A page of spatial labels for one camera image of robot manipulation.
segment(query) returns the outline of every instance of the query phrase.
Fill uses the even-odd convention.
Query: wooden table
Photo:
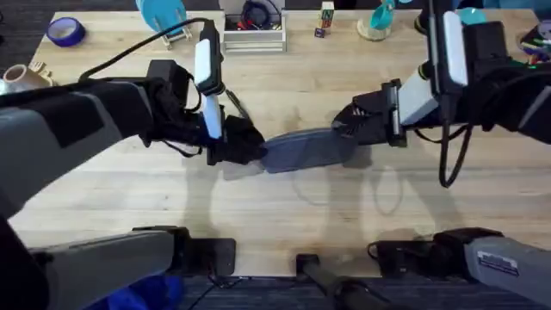
[[[392,36],[379,43],[356,34],[357,17],[367,14],[338,11],[331,34],[317,39],[318,12],[288,13],[287,53],[226,56],[224,81],[266,138],[327,127],[354,95],[378,90],[392,78],[405,80],[424,62],[424,37],[412,27],[418,11],[396,12]],[[222,21],[220,12],[191,15]],[[504,21],[511,54],[525,59],[515,37],[536,24],[533,14],[487,15]],[[62,84],[152,34],[137,12],[55,18],[61,16],[85,25],[85,42],[59,48],[44,39],[34,61],[46,62]],[[158,40],[98,76],[144,76],[151,59],[175,59],[193,70],[193,51],[192,42],[166,51]],[[225,98],[222,103],[235,113]],[[550,146],[501,129],[476,132],[459,179],[443,189],[437,181],[439,146],[413,136],[409,144],[362,149],[348,167],[255,175],[253,165],[208,167],[204,157],[183,159],[163,145],[146,149],[131,138],[59,179],[10,222],[27,245],[125,233],[135,226],[186,226],[195,237],[235,238],[236,275],[251,276],[292,275],[299,252],[318,253],[339,273],[378,275],[366,255],[369,242],[464,226],[497,229],[551,248]],[[453,160],[458,148],[455,142]]]

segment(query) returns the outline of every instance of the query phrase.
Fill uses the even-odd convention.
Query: cable
[[[251,119],[251,116],[249,115],[249,112],[247,112],[247,110],[243,107],[243,104],[241,104],[241,101],[238,99],[237,96],[235,96],[235,93],[233,93],[233,91],[231,90],[226,89],[226,95],[228,96],[228,98],[230,98],[230,101],[233,103],[235,108],[239,111],[241,116],[252,123],[252,119]]]
[[[178,28],[181,28],[183,26],[186,26],[186,25],[189,25],[191,23],[194,23],[194,22],[213,22],[212,20],[209,20],[207,18],[203,18],[203,17],[197,17],[197,18],[192,18],[190,20],[186,20],[186,21],[183,21],[183,22],[180,22],[170,28],[167,28],[159,33],[156,33],[155,35],[152,35],[151,37],[141,41],[140,43],[137,43],[136,45],[128,48],[126,51],[114,56],[112,59],[104,62],[103,64],[101,65],[98,65],[92,69],[89,69],[87,70],[85,73],[83,73],[80,78],[78,79],[79,82],[85,80],[86,78],[89,78],[90,76],[92,76],[93,74],[96,74],[98,73],[99,71],[113,65],[114,63],[116,63],[117,61],[125,58],[126,56],[128,56],[130,53],[136,51],[137,49],[143,47],[143,46],[146,46],[147,44],[155,41],[156,39],[162,37],[163,35],[166,35],[168,34],[169,32],[175,30],[175,29],[178,29]]]
[[[274,7],[275,12],[277,12],[277,15],[279,16],[279,23],[281,24],[283,22],[282,12],[276,7],[276,5],[272,0],[266,0],[266,1],[268,1],[269,4],[271,4]]]
[[[271,0],[266,0],[271,4],[272,7],[274,7],[275,12],[279,16],[279,23],[282,23],[282,13],[281,11],[276,7],[276,5]],[[262,21],[257,21],[257,18],[255,15],[252,14],[252,11],[254,9],[262,11],[264,18]],[[266,30],[269,28],[269,26],[272,23],[272,17],[271,13],[269,12],[268,7],[264,3],[254,2],[252,0],[247,0],[245,4],[243,5],[243,11],[241,12],[241,22],[243,24],[244,28],[248,28],[248,26],[253,26],[257,29]]]
[[[168,146],[169,148],[171,148],[172,150],[174,150],[176,152],[179,152],[180,155],[184,156],[185,158],[192,158],[194,156],[201,155],[203,153],[203,149],[200,146],[199,146],[199,149],[197,150],[197,153],[191,154],[191,153],[188,153],[188,152],[184,151],[183,149],[179,148],[178,146],[175,146],[175,145],[171,144],[167,140],[162,140],[162,141],[166,146]]]
[[[372,242],[368,244],[368,255],[371,257],[371,259],[377,261],[379,258],[373,253],[372,249],[374,246],[377,246],[379,244],[379,241]]]
[[[229,286],[225,287],[225,289],[233,288],[236,285],[240,284],[242,281],[243,281],[243,279],[238,279],[234,283],[232,283]],[[216,283],[213,282],[213,285],[211,285],[209,288],[207,288],[207,290],[205,290],[203,292],[203,294],[201,294],[201,296],[197,297],[197,299],[188,307],[188,310],[193,310],[193,308],[195,308],[195,306],[197,306],[197,304],[199,302],[201,302],[208,295],[208,293],[210,293],[215,288],[219,288],[219,287],[216,285]]]
[[[202,301],[205,296],[208,295],[208,293],[210,293],[213,289],[216,288],[216,285],[211,285],[210,288],[207,288],[207,290],[205,290],[203,292],[203,294],[201,294],[201,296],[199,296],[189,307],[188,307],[188,310],[193,310],[193,308],[195,308],[195,306],[197,306],[197,304]]]
[[[520,84],[521,82],[525,82],[531,78],[539,78],[539,77],[549,77],[551,78],[551,73],[548,71],[540,71],[535,72],[527,75],[522,75],[520,77],[513,78],[512,80],[505,82],[503,85],[500,85],[496,90],[494,90],[491,95],[488,97],[488,99],[483,102],[480,107],[484,108],[486,105],[492,105],[494,102],[497,102],[501,99],[501,97],[506,93],[507,89],[513,87],[516,84]],[[457,157],[457,160],[455,161],[454,168],[451,172],[451,175],[449,178],[446,177],[446,170],[448,169],[448,149],[449,149],[449,142],[452,139],[452,136],[449,135],[449,120],[447,109],[442,109],[442,117],[443,117],[443,125],[442,125],[442,139],[441,141],[441,147],[440,147],[440,164],[438,169],[438,180],[440,184],[444,188],[449,188],[459,175],[459,172],[461,171],[461,167],[463,166],[463,162],[465,160],[465,156],[467,154],[468,146],[471,141],[471,136],[473,134],[474,129],[474,120],[470,120],[469,123],[466,125],[465,128],[465,135],[463,136],[463,142],[461,143],[461,149],[459,151],[459,155]]]
[[[463,132],[465,132],[466,129],[467,129],[467,125],[461,126],[459,129],[455,130],[454,133],[452,133],[449,136],[449,140],[451,141],[451,140],[459,137]],[[433,140],[433,139],[425,136],[424,133],[422,133],[419,129],[415,129],[413,132],[422,140],[429,141],[429,142],[432,142],[432,143],[435,143],[435,144],[441,144],[442,143],[441,139],[438,139],[438,140],[434,139]]]

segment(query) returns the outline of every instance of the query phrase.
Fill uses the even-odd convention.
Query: tape roll
[[[73,47],[80,43],[86,35],[84,26],[72,17],[62,17],[53,21],[46,36],[58,47]]]

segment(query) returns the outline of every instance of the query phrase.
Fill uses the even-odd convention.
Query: sticker
[[[518,276],[518,263],[514,259],[484,251],[478,251],[477,256],[479,259],[479,264],[482,266],[486,266],[512,276]]]

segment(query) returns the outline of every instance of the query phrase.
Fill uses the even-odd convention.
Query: small box
[[[324,1],[321,3],[321,17],[322,21],[332,21],[333,14],[335,12],[335,4],[333,1]]]
[[[323,28],[316,28],[316,32],[314,34],[318,38],[325,38],[325,29]]]
[[[324,1],[321,3],[321,11],[319,12],[318,28],[325,30],[325,34],[331,32],[331,24],[333,22],[333,14],[335,13],[335,4],[333,1]]]

